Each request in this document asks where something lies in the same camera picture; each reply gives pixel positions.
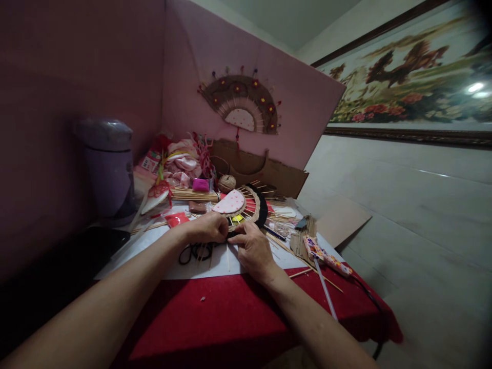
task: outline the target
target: flower painting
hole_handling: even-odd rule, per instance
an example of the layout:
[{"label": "flower painting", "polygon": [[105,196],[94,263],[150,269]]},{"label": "flower painting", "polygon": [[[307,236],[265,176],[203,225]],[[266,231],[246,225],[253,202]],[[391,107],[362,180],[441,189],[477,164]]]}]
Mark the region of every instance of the flower painting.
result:
[{"label": "flower painting", "polygon": [[318,68],[346,85],[330,123],[492,122],[491,57],[466,3],[436,9]]}]

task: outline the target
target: forearm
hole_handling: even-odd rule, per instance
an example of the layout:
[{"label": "forearm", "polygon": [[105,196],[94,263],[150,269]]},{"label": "forearm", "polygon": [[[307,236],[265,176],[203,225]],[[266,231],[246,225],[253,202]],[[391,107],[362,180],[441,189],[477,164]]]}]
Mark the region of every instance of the forearm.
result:
[{"label": "forearm", "polygon": [[2,364],[5,367],[108,367],[172,260],[187,244],[182,227],[87,290]]},{"label": "forearm", "polygon": [[319,368],[376,368],[357,341],[287,274],[278,269],[267,290]]}]

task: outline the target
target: framed painting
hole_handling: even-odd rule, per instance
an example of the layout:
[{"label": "framed painting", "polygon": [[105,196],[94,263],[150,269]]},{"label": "framed painting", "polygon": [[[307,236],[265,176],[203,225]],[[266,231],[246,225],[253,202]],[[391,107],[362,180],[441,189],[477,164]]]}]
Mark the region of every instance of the framed painting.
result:
[{"label": "framed painting", "polygon": [[492,35],[427,0],[312,64],[347,89],[325,134],[492,147]]}]

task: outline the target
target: purple thermos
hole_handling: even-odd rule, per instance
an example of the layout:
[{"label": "purple thermos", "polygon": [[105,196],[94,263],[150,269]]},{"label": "purple thermos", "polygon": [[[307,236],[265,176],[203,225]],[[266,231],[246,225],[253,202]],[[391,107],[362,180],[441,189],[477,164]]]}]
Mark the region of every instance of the purple thermos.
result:
[{"label": "purple thermos", "polygon": [[74,125],[85,146],[92,189],[101,223],[120,227],[135,216],[133,131],[115,119],[85,119]]}]

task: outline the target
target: red tablecloth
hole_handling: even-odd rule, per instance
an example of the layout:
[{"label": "red tablecloth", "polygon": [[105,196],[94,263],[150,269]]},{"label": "red tablecloth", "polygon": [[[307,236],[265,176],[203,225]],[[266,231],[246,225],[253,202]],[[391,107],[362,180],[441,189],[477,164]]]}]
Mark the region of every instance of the red tablecloth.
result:
[{"label": "red tablecloth", "polygon": [[[287,273],[303,269],[289,269]],[[358,341],[402,342],[392,310],[367,284],[384,315],[354,281],[330,269],[323,274],[343,290],[341,293],[326,284],[340,323]],[[293,280],[329,311],[316,273]],[[232,363],[236,368],[261,367],[295,345],[298,341],[282,312],[248,274],[166,280],[144,307],[113,368],[220,368]]]}]

